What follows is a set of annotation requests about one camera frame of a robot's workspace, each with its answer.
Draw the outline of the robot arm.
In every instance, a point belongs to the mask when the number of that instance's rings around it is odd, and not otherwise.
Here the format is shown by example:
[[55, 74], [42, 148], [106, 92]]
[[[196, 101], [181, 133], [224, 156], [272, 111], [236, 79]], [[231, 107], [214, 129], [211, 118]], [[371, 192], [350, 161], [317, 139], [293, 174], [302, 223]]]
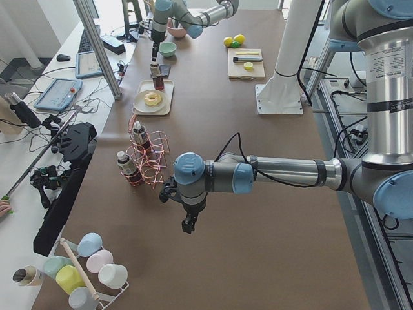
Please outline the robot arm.
[[366, 55], [368, 152], [328, 161], [221, 153], [215, 160], [187, 152], [159, 198], [186, 210], [192, 233], [209, 192], [248, 193], [254, 181], [345, 191], [396, 219], [412, 217], [412, 2], [334, 1], [330, 40]]
[[161, 42], [165, 39], [169, 19], [175, 19], [195, 39], [204, 28], [210, 27], [223, 19], [231, 18], [238, 10], [239, 1], [217, 1], [217, 5], [198, 13], [191, 13], [186, 1], [156, 1], [152, 18], [150, 37], [152, 45], [152, 61], [156, 62]]

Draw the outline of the person's right hand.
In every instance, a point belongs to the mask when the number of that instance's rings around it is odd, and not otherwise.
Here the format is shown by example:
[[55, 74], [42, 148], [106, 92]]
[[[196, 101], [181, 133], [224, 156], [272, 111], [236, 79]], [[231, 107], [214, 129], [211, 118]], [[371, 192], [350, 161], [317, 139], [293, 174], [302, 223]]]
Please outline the person's right hand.
[[6, 216], [12, 210], [9, 200], [0, 201], [0, 218]]

